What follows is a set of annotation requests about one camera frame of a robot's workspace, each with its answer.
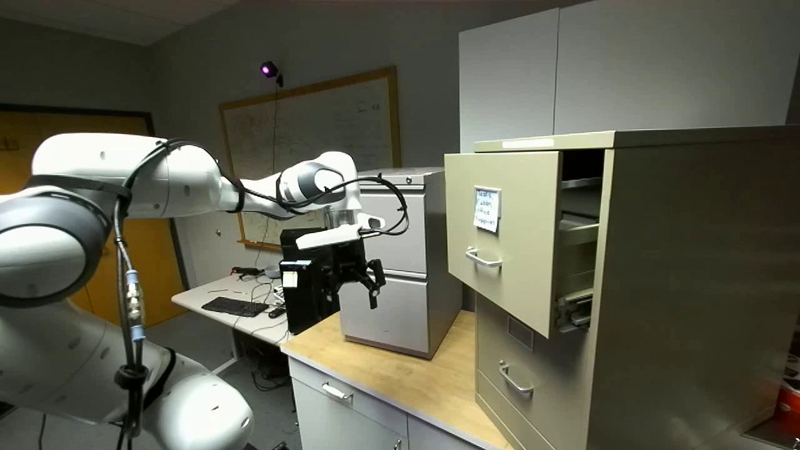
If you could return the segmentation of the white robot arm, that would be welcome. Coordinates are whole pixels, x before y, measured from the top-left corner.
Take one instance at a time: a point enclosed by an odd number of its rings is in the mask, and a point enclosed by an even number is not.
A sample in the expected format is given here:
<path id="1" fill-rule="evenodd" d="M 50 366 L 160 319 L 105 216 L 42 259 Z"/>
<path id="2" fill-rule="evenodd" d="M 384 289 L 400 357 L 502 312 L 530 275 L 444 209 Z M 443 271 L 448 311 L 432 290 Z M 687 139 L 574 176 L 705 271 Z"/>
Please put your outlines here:
<path id="1" fill-rule="evenodd" d="M 235 181 L 194 146 L 125 132 L 58 132 L 32 155 L 32 179 L 0 197 L 0 400 L 44 416 L 150 432 L 164 450 L 242 450 L 253 410 L 200 362 L 143 330 L 143 290 L 120 271 L 123 322 L 70 305 L 127 219 L 253 210 L 273 220 L 325 210 L 304 236 L 325 249 L 380 236 L 360 206 L 349 155 L 327 150 L 260 181 Z"/>

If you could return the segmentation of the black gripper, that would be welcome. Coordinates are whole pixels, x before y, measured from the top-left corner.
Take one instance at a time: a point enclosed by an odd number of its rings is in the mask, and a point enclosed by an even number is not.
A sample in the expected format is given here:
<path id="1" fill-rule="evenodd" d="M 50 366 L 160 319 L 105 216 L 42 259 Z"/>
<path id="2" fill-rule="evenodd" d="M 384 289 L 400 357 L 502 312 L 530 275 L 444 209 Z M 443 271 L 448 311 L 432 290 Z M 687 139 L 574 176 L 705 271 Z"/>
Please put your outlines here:
<path id="1" fill-rule="evenodd" d="M 384 271 L 380 261 L 368 261 L 360 241 L 315 249 L 313 261 L 320 267 L 323 284 L 329 290 L 339 290 L 345 284 L 360 284 L 368 289 L 370 311 L 378 307 L 380 289 L 384 286 Z"/>

